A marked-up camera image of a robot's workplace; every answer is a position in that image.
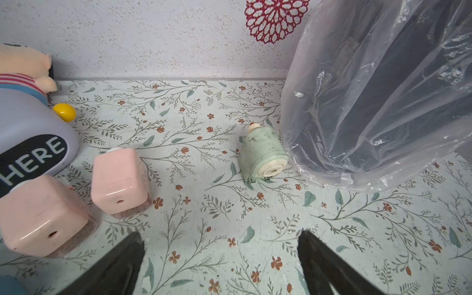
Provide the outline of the green pencil sharpener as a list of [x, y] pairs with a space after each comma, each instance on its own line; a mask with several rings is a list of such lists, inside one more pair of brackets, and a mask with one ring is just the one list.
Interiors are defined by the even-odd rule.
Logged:
[[281, 173], [288, 156], [274, 129], [252, 123], [243, 139], [238, 163], [244, 182], [255, 183]]

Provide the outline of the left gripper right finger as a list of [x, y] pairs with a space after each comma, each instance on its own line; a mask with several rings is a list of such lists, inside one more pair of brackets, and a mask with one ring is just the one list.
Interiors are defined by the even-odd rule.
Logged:
[[307, 291], [311, 295], [381, 295], [383, 292], [362, 277], [311, 231], [298, 237], [297, 253]]

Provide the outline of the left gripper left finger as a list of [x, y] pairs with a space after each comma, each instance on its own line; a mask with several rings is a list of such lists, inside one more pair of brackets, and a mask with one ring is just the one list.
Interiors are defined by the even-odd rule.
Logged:
[[132, 232], [60, 294], [131, 295], [144, 256], [144, 241], [140, 233]]

